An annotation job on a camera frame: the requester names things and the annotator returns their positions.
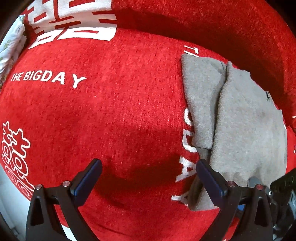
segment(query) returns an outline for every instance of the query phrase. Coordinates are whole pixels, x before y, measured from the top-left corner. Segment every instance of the gray cloth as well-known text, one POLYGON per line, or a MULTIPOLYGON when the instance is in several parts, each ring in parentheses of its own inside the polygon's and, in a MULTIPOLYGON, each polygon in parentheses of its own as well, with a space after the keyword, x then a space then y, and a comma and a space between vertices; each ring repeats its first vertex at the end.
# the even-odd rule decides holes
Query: gray cloth
MULTIPOLYGON (((194 123, 193 144, 211 150, 211 167, 239 186, 246 186, 251 176, 269 186, 284 175, 287 132, 282 112, 250 73, 233 68, 231 62, 225 66, 212 58, 187 54, 182 56, 182 72, 194 123)), ((197 177, 188 207, 216 208, 197 177)))

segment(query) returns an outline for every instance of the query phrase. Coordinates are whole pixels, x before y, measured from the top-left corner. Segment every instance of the pillow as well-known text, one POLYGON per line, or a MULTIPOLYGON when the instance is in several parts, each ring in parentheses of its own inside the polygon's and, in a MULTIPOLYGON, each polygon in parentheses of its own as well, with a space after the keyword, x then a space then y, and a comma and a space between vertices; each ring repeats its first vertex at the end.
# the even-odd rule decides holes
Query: pillow
POLYGON ((38 0, 25 14, 29 45, 0 92, 1 165, 30 199, 101 159, 79 209, 101 240, 199 240, 218 213, 186 207, 199 155, 183 53, 231 60, 292 116, 295 42, 264 1, 38 0))

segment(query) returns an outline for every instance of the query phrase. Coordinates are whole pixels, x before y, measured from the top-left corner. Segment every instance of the gray towel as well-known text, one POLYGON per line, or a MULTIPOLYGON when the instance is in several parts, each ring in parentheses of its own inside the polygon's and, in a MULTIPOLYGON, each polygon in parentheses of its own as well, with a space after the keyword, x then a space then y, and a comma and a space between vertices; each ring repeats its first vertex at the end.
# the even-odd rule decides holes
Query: gray towel
MULTIPOLYGON (((246 186, 251 176, 266 185, 285 174, 287 132, 281 110, 250 73, 212 58, 182 56, 186 100, 194 123, 193 144, 226 180, 246 186)), ((191 210, 216 208, 196 177, 191 210)))

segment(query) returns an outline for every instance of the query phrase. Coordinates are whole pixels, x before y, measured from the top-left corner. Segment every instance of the screw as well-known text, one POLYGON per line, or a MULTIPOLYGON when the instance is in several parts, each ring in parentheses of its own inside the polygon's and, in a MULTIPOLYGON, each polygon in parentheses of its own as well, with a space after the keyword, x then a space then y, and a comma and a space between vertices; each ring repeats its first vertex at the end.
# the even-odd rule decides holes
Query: screw
POLYGON ((261 184, 257 184, 257 185, 256 185, 256 188, 257 188, 258 190, 263 190, 264 187, 263 187, 261 184))
POLYGON ((63 186, 66 188, 70 185, 70 181, 64 181, 63 182, 63 186))
POLYGON ((38 184, 35 188, 36 188, 37 190, 39 190, 39 189, 42 188, 42 185, 41 185, 41 184, 38 184))
POLYGON ((236 183, 234 181, 228 181, 227 184, 232 188, 236 186, 236 183))

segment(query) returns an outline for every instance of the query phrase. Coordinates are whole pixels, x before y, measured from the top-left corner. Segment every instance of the white floor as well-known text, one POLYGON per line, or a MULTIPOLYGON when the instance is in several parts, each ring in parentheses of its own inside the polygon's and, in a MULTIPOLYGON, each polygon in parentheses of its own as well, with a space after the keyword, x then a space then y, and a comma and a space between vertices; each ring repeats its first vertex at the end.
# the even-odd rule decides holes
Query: white floor
MULTIPOLYGON (((0 166, 0 211, 9 227, 15 228, 20 234, 19 239, 25 240, 26 221, 30 202, 19 192, 0 166)), ((63 226, 67 237, 76 241, 71 230, 63 226)))

